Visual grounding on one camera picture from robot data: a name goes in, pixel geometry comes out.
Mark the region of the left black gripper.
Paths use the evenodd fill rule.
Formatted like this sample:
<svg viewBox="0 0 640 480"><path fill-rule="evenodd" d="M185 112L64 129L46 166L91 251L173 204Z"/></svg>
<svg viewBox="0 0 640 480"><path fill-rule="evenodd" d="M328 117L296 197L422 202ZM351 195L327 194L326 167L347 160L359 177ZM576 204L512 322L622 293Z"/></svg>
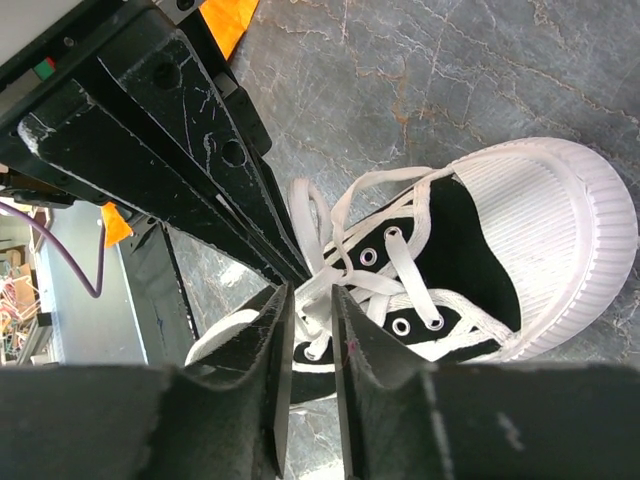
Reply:
<svg viewBox="0 0 640 480"><path fill-rule="evenodd" d="M196 1L6 1L1 192L114 201L274 284L309 276L271 139Z"/></svg>

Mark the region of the black white sneaker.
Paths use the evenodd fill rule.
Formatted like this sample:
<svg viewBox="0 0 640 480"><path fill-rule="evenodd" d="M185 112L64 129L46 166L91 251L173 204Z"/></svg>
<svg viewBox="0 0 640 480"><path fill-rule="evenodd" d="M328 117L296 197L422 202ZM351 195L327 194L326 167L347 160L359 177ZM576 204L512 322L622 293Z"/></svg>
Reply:
<svg viewBox="0 0 640 480"><path fill-rule="evenodd" d="M299 178L288 202L311 273L295 293L293 404L335 393L336 286L430 362L523 361L609 307L639 243L635 206L611 164L551 137L442 168L372 171L334 205Z"/></svg>

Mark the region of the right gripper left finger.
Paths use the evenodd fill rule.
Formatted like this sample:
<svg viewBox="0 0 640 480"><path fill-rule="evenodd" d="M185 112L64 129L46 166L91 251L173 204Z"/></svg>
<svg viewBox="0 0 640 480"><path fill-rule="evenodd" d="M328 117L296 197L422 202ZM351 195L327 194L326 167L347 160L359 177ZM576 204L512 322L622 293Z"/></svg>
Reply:
<svg viewBox="0 0 640 480"><path fill-rule="evenodd" d="M294 290L185 368L1 371L5 479L276 479L284 474Z"/></svg>

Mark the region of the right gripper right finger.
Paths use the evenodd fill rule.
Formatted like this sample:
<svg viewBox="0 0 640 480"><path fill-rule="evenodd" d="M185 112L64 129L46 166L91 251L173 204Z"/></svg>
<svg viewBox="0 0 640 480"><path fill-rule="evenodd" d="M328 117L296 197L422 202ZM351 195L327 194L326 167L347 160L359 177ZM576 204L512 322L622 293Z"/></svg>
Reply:
<svg viewBox="0 0 640 480"><path fill-rule="evenodd" d="M349 479L635 479L639 372L620 365L433 364L332 290Z"/></svg>

